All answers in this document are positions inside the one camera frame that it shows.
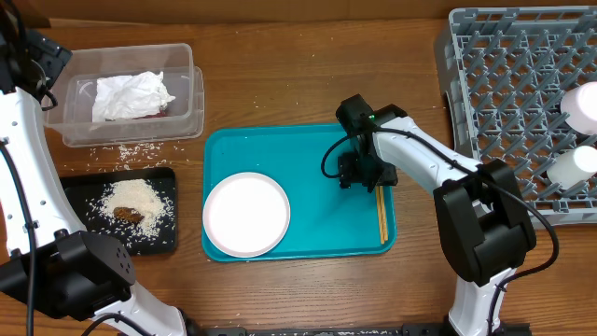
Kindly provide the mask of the wooden chopstick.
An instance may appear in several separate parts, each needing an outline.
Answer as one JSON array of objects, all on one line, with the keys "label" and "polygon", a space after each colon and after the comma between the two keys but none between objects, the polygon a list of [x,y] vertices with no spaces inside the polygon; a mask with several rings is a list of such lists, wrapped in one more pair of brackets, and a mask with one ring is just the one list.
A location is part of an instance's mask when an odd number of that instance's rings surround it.
[{"label": "wooden chopstick", "polygon": [[386,238],[385,238],[386,224],[385,224],[385,214],[384,214],[383,192],[382,192],[382,188],[380,186],[377,186],[375,188],[375,196],[376,196],[376,203],[377,203],[380,240],[381,240],[381,244],[383,245],[386,242]]},{"label": "wooden chopstick", "polygon": [[387,225],[387,215],[386,215],[383,187],[378,186],[377,192],[378,192],[377,199],[378,199],[378,206],[379,206],[381,238],[382,238],[382,243],[384,244],[388,241],[388,225]]}]

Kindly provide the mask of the large white plate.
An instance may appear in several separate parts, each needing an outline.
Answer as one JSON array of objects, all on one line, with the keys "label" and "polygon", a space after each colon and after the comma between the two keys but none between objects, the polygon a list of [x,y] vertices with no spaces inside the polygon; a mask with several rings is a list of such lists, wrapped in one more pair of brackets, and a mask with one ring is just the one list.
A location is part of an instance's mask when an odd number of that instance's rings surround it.
[{"label": "large white plate", "polygon": [[284,189],[274,179],[253,172],[230,175],[217,183],[202,209],[211,244],[241,259],[264,255],[281,243],[290,218]]}]

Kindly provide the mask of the red snack wrapper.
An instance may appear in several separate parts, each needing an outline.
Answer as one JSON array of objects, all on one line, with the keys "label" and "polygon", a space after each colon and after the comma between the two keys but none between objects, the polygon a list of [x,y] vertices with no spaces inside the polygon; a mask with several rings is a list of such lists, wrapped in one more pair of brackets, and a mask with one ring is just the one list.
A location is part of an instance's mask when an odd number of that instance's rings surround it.
[{"label": "red snack wrapper", "polygon": [[[166,116],[167,116],[166,110],[161,110],[160,112],[153,114],[153,115],[145,115],[142,117],[136,117],[136,118],[124,119],[124,120],[154,119],[154,118],[163,118]],[[117,121],[117,120],[119,120],[119,119],[106,119],[105,121]]]}]

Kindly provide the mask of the white cup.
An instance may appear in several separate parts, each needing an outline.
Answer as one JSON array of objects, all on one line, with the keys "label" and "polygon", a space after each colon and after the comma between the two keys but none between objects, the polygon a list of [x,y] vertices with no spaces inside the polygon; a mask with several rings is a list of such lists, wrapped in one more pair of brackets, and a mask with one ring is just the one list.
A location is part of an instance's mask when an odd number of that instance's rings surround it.
[{"label": "white cup", "polygon": [[589,146],[577,147],[558,156],[547,170],[548,179],[562,189],[570,189],[596,174],[596,149]]}]

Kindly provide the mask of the small white saucer bowl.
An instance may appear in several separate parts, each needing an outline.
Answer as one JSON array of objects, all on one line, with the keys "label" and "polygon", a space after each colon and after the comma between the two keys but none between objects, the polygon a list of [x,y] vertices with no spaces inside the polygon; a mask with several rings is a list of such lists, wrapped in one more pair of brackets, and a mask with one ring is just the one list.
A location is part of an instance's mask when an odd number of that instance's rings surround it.
[{"label": "small white saucer bowl", "polygon": [[596,134],[596,90],[597,83],[588,82],[567,91],[562,98],[561,112],[568,114],[565,122],[578,133]]}]

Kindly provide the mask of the pile of white rice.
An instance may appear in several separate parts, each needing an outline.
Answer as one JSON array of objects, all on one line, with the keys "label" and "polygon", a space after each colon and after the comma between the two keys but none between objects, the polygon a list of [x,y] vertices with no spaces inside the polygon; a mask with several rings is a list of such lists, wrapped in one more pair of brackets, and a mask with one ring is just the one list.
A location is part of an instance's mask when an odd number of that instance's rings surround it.
[{"label": "pile of white rice", "polygon": [[[147,180],[134,179],[104,186],[100,196],[85,201],[88,221],[98,220],[101,233],[115,233],[127,240],[156,241],[163,228],[170,229],[174,219],[174,202],[165,191],[158,191]],[[118,220],[115,207],[136,209],[145,218],[139,224]]]}]

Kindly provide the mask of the white napkin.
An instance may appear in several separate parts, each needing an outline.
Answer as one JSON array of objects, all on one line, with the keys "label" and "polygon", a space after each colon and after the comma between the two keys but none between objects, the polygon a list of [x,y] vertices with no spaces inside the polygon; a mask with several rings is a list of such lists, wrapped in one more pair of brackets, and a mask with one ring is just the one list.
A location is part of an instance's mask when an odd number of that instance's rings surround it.
[{"label": "white napkin", "polygon": [[163,83],[164,74],[145,71],[139,75],[100,77],[96,80],[96,97],[92,121],[131,119],[165,110],[175,100]]}]

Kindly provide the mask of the brown food scrap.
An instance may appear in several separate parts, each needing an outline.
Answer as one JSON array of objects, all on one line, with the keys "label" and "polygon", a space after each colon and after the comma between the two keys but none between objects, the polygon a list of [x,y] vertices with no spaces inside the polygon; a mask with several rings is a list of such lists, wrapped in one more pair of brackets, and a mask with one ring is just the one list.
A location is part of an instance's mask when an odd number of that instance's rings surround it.
[{"label": "brown food scrap", "polygon": [[118,220],[123,220],[131,224],[139,224],[145,218],[136,209],[130,207],[115,207],[113,216]]}]

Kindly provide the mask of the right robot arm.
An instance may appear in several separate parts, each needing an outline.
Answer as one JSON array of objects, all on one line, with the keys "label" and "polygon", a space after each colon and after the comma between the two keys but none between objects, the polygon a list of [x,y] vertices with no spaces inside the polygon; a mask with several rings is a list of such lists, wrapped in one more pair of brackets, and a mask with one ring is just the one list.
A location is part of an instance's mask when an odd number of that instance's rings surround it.
[{"label": "right robot arm", "polygon": [[361,95],[342,101],[336,118],[352,143],[338,158],[342,188],[394,186],[404,172],[433,196],[441,248],[457,285],[446,321],[431,334],[530,334],[529,326],[499,318],[505,279],[536,246],[507,164],[465,157],[423,132],[396,105],[373,110]]}]

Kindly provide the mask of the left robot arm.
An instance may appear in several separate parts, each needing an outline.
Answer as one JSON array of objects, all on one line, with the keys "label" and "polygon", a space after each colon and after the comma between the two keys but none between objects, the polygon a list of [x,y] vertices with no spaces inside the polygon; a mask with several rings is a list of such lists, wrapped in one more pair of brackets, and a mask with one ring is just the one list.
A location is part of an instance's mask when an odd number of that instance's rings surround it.
[{"label": "left robot arm", "polygon": [[87,231],[68,202],[49,153],[44,112],[57,107],[51,88],[72,57],[24,25],[17,6],[1,4],[1,210],[9,260],[1,290],[35,313],[105,323],[122,335],[198,335],[184,311],[136,280],[125,246]]}]

